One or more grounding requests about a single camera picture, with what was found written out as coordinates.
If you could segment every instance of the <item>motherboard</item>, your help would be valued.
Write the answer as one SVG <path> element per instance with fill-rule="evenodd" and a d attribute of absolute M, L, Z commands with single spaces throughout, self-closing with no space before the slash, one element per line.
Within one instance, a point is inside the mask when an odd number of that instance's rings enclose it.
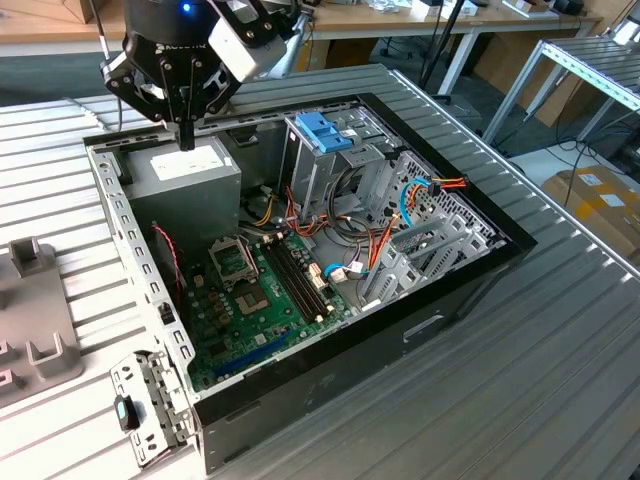
<path fill-rule="evenodd" d="M 196 349 L 189 375 L 196 391 L 353 314 L 312 273 L 313 259 L 295 234 L 268 243 L 222 239 L 209 254 L 183 268 L 183 318 Z"/>

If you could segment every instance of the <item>black robot end effector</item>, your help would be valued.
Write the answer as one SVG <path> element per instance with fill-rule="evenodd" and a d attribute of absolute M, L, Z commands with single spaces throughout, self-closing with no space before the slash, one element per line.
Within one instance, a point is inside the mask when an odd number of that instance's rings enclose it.
<path fill-rule="evenodd" d="M 163 121 L 181 150 L 192 150 L 196 124 L 218 113 L 240 87 L 209 44 L 216 23 L 226 22 L 247 49 L 294 33 L 299 9 L 269 14 L 258 0 L 245 1 L 257 15 L 249 23 L 226 2 L 125 0 L 123 52 L 103 62 L 105 86 L 149 120 Z"/>

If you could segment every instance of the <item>slatted metal surface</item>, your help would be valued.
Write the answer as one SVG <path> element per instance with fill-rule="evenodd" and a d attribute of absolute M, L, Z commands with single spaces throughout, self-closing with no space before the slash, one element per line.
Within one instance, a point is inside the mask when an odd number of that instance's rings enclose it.
<path fill-rule="evenodd" d="M 371 91 L 539 245 L 464 322 L 223 468 L 223 479 L 625 478 L 640 462 L 640 284 L 399 74 L 381 66 L 245 86 L 252 105 Z M 115 101 L 83 99 L 115 125 Z M 127 109 L 125 126 L 146 125 Z M 183 449 L 140 473 L 107 371 L 151 348 L 66 102 L 0 109 L 0 247 L 38 235 L 82 349 L 78 379 L 0 410 L 6 478 L 202 478 Z"/>
<path fill-rule="evenodd" d="M 542 53 L 627 108 L 640 108 L 640 51 L 590 37 L 549 40 Z"/>

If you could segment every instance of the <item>ram slot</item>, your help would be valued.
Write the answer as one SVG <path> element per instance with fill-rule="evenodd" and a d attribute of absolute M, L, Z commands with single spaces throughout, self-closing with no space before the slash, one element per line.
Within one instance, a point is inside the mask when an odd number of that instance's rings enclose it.
<path fill-rule="evenodd" d="M 285 266 L 292 272 L 295 272 L 296 277 L 300 279 L 300 287 L 314 305 L 316 315 L 326 315 L 328 311 L 324 304 L 324 300 L 313 287 L 311 281 L 300 270 L 300 267 L 298 267 L 298 264 L 291 255 L 291 251 L 283 243 L 280 243 L 279 245 L 276 245 L 276 255 L 278 255 L 285 263 Z"/>
<path fill-rule="evenodd" d="M 289 249 L 282 244 L 269 245 L 263 249 L 263 254 L 306 322 L 327 313 L 322 299 L 298 269 Z"/>

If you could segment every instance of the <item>blue drive bay latch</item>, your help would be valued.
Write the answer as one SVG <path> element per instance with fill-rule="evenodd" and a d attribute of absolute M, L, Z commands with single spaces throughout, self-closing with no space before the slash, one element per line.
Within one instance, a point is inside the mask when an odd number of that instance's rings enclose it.
<path fill-rule="evenodd" d="M 335 123 L 327 120 L 321 113 L 301 113 L 296 116 L 296 123 L 322 153 L 337 152 L 353 146 L 351 139 L 340 135 Z"/>

